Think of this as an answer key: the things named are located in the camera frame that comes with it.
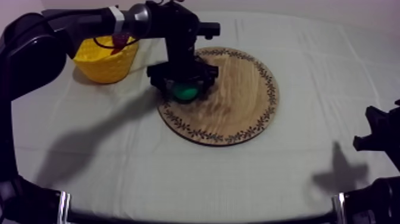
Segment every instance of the wooden plate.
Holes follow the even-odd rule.
[[[201,48],[196,54],[219,66],[219,77],[207,99],[160,104],[165,123],[178,135],[205,145],[233,145],[260,134],[271,123],[279,101],[271,71],[235,49]]]

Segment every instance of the white wall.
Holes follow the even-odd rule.
[[[93,8],[119,4],[126,9],[144,0],[42,2],[45,8]],[[400,35],[400,0],[186,0],[184,5],[194,11],[255,11],[317,18]]]
[[[0,0],[0,33],[10,22],[25,13],[44,9],[40,0]]]

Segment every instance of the white tablecloth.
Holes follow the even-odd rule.
[[[357,153],[369,105],[400,98],[400,38],[274,14],[198,13],[226,46],[261,60],[280,104],[258,137],[227,148],[173,133],[155,108],[146,66],[164,40],[140,42],[132,70],[113,85],[82,78],[72,61],[51,84],[13,102],[20,173],[72,193],[75,209],[134,219],[250,221],[329,211],[330,197],[398,175],[385,153]]]

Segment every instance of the table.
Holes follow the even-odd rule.
[[[67,191],[73,208],[132,219],[275,220],[329,211],[330,197],[398,171],[385,153],[357,153],[373,105],[400,98],[400,38],[275,14],[199,12],[226,46],[274,74],[280,105],[258,137],[227,148],[174,134],[155,107],[145,67],[166,60],[162,39],[140,42],[130,74],[94,85],[71,60],[49,85],[13,102],[20,173]]]

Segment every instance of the engraved floral border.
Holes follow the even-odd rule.
[[[278,104],[278,90],[276,87],[277,85],[274,81],[273,76],[271,75],[271,72],[268,72],[268,68],[263,63],[255,59],[253,56],[230,48],[203,48],[197,50],[196,55],[229,55],[230,57],[236,57],[252,62],[260,73],[260,76],[265,80],[265,85],[267,86],[268,101],[270,105],[257,119],[257,123],[255,125],[250,126],[249,128],[247,128],[247,130],[242,130],[234,135],[228,136],[219,135],[217,133],[209,133],[201,129],[195,130],[190,128],[190,124],[186,124],[181,118],[179,118],[171,110],[169,110],[169,108],[171,107],[170,101],[164,101],[164,103],[161,105],[164,109],[164,111],[162,112],[164,117],[174,125],[174,128],[176,130],[186,132],[186,136],[189,136],[190,138],[197,137],[203,140],[209,140],[219,145],[235,144],[238,142],[249,140],[262,132],[267,127],[272,116],[275,114],[276,106]]]

